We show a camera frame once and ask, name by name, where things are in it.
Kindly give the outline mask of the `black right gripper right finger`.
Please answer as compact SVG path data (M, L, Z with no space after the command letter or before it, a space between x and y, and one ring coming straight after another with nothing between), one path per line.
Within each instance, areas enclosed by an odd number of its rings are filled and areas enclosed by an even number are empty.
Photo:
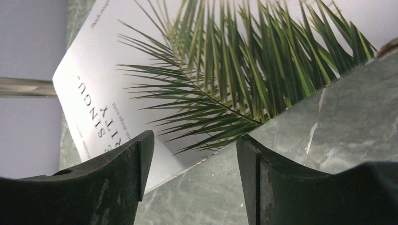
M398 164L365 162L320 172L265 147L237 140L237 160L251 225L395 225Z

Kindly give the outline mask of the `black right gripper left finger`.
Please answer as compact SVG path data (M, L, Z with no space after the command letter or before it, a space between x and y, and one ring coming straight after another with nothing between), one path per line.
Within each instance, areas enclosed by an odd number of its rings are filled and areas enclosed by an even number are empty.
M51 176L1 178L3 225L132 225L143 200L154 133Z

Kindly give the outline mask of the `white palm leaf book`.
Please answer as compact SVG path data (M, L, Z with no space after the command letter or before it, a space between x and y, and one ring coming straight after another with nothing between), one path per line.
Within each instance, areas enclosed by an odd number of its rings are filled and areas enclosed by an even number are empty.
M82 162L154 132L152 189L397 48L395 0L98 0L53 83Z

